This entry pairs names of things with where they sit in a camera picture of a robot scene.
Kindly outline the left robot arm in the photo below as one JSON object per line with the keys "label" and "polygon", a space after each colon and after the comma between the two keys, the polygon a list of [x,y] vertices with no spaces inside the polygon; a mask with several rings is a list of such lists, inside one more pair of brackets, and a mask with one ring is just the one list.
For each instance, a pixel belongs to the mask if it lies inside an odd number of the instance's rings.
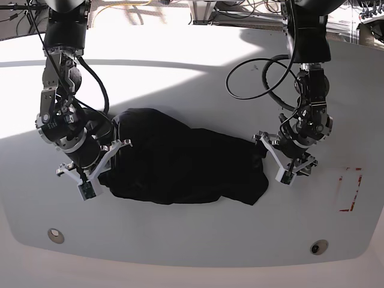
{"label": "left robot arm", "polygon": [[[331,51],[326,37],[328,16],[343,4],[342,1],[282,1],[281,15],[284,33],[287,36],[288,54],[265,59],[262,83],[265,94],[280,107],[292,112],[287,118],[279,115],[277,134],[259,132],[256,139],[272,154],[279,170],[276,180],[290,185],[296,176],[308,176],[317,160],[308,149],[325,140],[332,131],[333,119],[327,112],[326,96],[329,81],[322,64],[331,60]],[[295,89],[299,94],[297,105],[290,106],[278,97],[269,86],[266,74],[269,67],[288,60],[285,74],[291,73],[293,64],[299,64],[294,76]]]}

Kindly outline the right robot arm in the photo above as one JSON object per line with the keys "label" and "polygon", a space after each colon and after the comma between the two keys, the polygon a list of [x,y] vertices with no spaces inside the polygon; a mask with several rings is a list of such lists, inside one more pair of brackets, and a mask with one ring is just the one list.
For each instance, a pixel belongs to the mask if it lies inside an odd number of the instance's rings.
{"label": "right robot arm", "polygon": [[[70,160],[57,174],[76,171],[81,186],[109,170],[117,150],[118,125],[109,113],[105,86],[83,59],[88,29],[90,1],[48,1],[49,19],[45,36],[40,40],[46,56],[40,111],[35,127],[40,137],[54,145]],[[82,66],[99,84],[104,99],[96,110],[76,97]]]}

